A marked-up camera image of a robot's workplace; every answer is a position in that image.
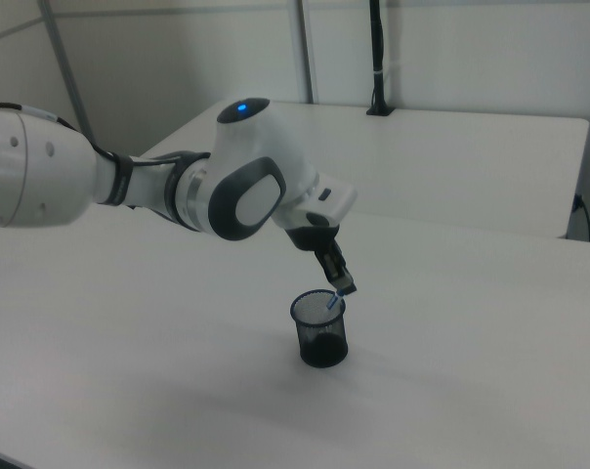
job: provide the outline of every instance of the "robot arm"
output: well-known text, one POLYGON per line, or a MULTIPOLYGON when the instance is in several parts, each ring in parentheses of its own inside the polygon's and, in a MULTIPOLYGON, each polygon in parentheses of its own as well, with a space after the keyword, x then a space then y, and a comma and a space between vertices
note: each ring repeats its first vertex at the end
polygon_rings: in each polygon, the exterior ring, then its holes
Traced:
POLYGON ((226 107, 212 153, 120 156, 31 107, 0 110, 0 226, 71 223, 91 202, 145 207, 190 230, 241 240, 271 217, 313 251, 343 294, 356 290, 335 236, 356 199, 304 158, 269 100, 226 107))

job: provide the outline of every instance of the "white table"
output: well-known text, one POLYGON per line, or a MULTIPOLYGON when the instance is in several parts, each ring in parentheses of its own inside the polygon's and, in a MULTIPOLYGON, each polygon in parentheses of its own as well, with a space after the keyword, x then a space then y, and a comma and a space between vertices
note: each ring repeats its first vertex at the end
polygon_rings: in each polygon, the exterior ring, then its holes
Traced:
POLYGON ((298 357, 325 285, 268 224, 137 209, 0 229, 0 453, 36 469, 590 468, 590 244, 352 213, 350 353, 298 357))
MULTIPOLYGON (((211 151, 217 103, 146 156, 211 151)), ((522 235, 564 236, 588 122, 530 115, 272 103, 307 158, 358 188, 356 210, 522 235)))

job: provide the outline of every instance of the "black cable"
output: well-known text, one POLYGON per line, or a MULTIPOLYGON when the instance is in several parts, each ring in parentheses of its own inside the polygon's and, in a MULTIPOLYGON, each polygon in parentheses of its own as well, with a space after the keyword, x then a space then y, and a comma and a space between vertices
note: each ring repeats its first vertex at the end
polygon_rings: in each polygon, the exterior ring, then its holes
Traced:
POLYGON ((0 108, 21 110, 21 105, 16 105, 14 103, 0 103, 0 108))
POLYGON ((590 242, 590 215, 588 214, 588 208, 586 208, 586 204, 583 200, 579 201, 579 206, 584 209, 584 213, 586 214, 586 223, 588 224, 588 242, 590 242))

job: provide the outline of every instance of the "white wall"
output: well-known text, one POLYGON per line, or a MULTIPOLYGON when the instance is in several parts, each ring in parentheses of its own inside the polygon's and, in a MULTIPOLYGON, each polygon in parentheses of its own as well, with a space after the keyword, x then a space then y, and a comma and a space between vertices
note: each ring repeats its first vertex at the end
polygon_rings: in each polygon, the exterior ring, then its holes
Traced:
POLYGON ((221 99, 302 100, 290 3, 51 5, 98 143, 141 154, 221 99))
POLYGON ((35 0, 0 0, 0 101, 76 117, 35 0))
MULTIPOLYGON (((372 90, 368 2, 306 4, 316 101, 367 106, 372 90)), ((590 120, 590 3, 407 0, 397 5, 383 12, 387 95, 395 106, 590 120)), ((590 210, 590 139, 578 190, 590 210)), ((586 237, 581 211, 573 215, 571 234, 586 237)))

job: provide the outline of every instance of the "black mesh cup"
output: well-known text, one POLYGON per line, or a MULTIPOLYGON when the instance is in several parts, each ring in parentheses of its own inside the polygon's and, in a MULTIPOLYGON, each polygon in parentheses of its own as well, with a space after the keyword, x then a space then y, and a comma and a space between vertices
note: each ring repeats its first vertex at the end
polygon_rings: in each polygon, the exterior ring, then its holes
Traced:
POLYGON ((297 324, 299 355, 315 368, 328 368, 347 356, 345 338, 345 300, 331 310, 327 303, 334 296, 329 290, 312 290, 298 296, 291 305, 291 317, 297 324))

